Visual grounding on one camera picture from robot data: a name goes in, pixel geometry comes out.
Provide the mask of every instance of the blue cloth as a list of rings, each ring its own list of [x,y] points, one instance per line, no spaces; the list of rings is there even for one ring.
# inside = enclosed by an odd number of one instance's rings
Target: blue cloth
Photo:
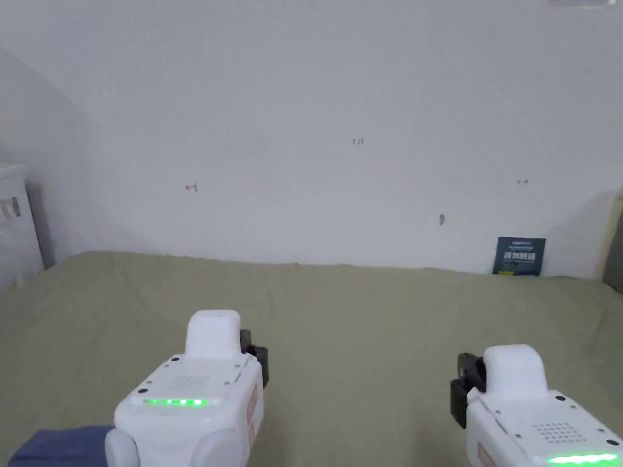
[[[38,431],[18,449],[8,467],[107,467],[104,438],[112,428]]]

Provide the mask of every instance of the white wall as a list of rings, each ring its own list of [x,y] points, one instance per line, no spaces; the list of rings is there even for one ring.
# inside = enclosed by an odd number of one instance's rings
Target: white wall
[[[546,0],[0,0],[0,145],[45,185],[54,260],[489,272],[508,235],[593,276],[621,44],[618,6]]]

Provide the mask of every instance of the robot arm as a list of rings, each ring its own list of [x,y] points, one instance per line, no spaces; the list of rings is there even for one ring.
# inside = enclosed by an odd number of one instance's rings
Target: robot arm
[[[580,404],[548,390],[532,347],[461,354],[458,368],[450,383],[450,412],[466,429],[473,467],[621,465],[623,440]]]
[[[268,380],[268,350],[240,330],[235,311],[198,311],[185,353],[117,406],[105,441],[109,467],[243,467]]]

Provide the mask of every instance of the green led light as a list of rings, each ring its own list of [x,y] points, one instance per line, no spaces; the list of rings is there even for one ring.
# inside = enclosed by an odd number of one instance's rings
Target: green led light
[[[584,463],[599,464],[619,459],[617,454],[588,454],[584,456],[560,456],[547,459],[549,464],[579,465]]]
[[[206,399],[143,399],[143,403],[148,403],[152,405],[185,405],[185,406],[210,405],[210,401]]]

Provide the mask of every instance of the bed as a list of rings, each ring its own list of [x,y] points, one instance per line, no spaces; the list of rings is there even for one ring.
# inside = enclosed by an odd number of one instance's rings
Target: bed
[[[601,282],[100,252],[0,295],[2,465],[38,429],[112,424],[202,308],[270,349],[250,466],[467,465],[456,356],[505,343],[623,433],[623,298]]]

